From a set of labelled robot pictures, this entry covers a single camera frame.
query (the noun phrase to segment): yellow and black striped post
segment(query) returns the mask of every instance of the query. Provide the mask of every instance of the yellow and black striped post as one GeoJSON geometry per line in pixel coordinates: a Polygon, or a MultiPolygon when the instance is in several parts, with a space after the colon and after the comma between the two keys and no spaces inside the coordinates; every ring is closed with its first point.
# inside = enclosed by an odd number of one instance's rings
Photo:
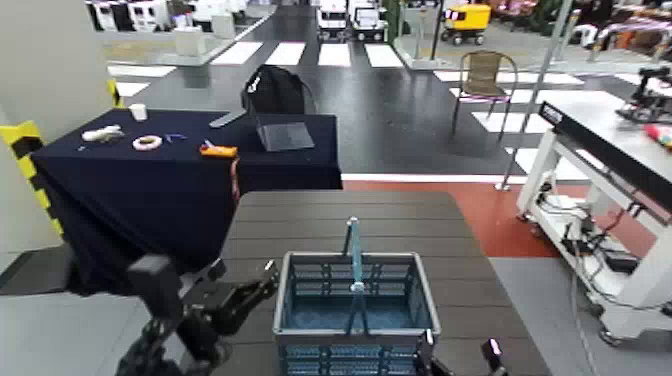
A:
{"type": "Polygon", "coordinates": [[[107,80],[107,92],[112,96],[115,108],[125,108],[124,98],[119,95],[119,90],[117,89],[117,80],[114,78],[107,80]]]}
{"type": "Polygon", "coordinates": [[[37,174],[33,161],[30,159],[30,154],[44,145],[37,126],[32,121],[27,121],[17,126],[0,126],[0,136],[2,136],[5,143],[14,152],[21,173],[35,190],[37,201],[47,211],[51,224],[58,235],[62,236],[63,227],[61,227],[61,223],[54,216],[53,208],[44,189],[44,184],[37,174]]]}

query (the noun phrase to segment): white vehicle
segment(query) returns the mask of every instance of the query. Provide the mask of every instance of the white vehicle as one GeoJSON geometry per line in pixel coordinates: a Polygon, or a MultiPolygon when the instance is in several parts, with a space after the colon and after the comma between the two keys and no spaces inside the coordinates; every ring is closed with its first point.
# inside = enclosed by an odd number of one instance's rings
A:
{"type": "Polygon", "coordinates": [[[323,2],[316,12],[317,39],[319,41],[338,39],[344,42],[348,18],[345,0],[323,2]]]}
{"type": "Polygon", "coordinates": [[[105,31],[118,31],[117,24],[114,22],[114,13],[112,13],[112,6],[107,2],[93,3],[96,10],[96,18],[100,27],[105,31]]]}
{"type": "Polygon", "coordinates": [[[188,3],[197,22],[212,22],[213,15],[231,13],[245,16],[247,0],[192,0],[188,3]]]}
{"type": "Polygon", "coordinates": [[[352,35],[359,41],[373,39],[382,41],[385,36],[385,8],[379,7],[376,1],[350,0],[350,22],[352,35]]]}
{"type": "Polygon", "coordinates": [[[166,0],[141,1],[129,3],[133,27],[136,31],[154,32],[170,28],[170,16],[166,0]]]}

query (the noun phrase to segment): orange tool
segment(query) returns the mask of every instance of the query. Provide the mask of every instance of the orange tool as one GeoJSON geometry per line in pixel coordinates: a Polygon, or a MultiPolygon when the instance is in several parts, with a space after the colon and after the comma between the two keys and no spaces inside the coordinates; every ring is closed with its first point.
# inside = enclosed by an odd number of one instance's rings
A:
{"type": "Polygon", "coordinates": [[[200,152],[204,157],[236,158],[238,148],[235,146],[215,146],[212,142],[205,140],[205,144],[201,145],[200,152]]]}

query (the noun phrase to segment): metal chair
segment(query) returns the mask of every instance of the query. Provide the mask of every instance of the metal chair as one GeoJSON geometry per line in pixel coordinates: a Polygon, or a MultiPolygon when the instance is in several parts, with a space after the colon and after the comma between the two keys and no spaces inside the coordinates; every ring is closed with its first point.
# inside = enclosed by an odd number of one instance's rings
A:
{"type": "Polygon", "coordinates": [[[455,110],[453,112],[453,134],[457,126],[457,116],[460,110],[460,101],[463,98],[471,99],[487,99],[490,100],[490,110],[488,111],[488,118],[492,114],[495,103],[506,103],[506,110],[504,112],[504,121],[502,122],[502,129],[499,131],[497,140],[501,140],[504,135],[504,126],[506,125],[506,118],[509,116],[509,108],[511,107],[511,98],[516,91],[518,85],[518,67],[516,63],[508,57],[495,51],[474,51],[462,56],[460,60],[460,91],[457,94],[455,102],[455,110]],[[507,93],[504,89],[497,86],[497,74],[500,70],[502,59],[507,60],[511,65],[514,73],[513,87],[511,92],[507,93]],[[466,70],[466,81],[464,80],[465,60],[468,60],[468,68],[466,70]]]}

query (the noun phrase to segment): navy tablecloth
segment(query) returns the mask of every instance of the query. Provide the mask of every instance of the navy tablecloth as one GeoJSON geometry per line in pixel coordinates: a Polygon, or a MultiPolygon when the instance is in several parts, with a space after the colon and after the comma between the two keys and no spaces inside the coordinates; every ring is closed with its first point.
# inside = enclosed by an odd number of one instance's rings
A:
{"type": "Polygon", "coordinates": [[[205,138],[238,146],[243,194],[342,188],[334,116],[261,115],[262,123],[303,121],[315,142],[313,149],[267,153],[251,118],[211,129],[208,123],[224,113],[148,113],[137,123],[128,110],[111,110],[33,154],[89,291],[130,293],[126,268],[146,253],[170,255],[182,270],[219,255],[235,210],[231,161],[202,157],[205,138]],[[83,131],[113,124],[126,133],[118,142],[82,141],[83,131]],[[187,139],[168,143],[164,135],[174,133],[187,139]],[[163,145],[134,150],[131,143],[143,135],[164,137],[163,145]]]}

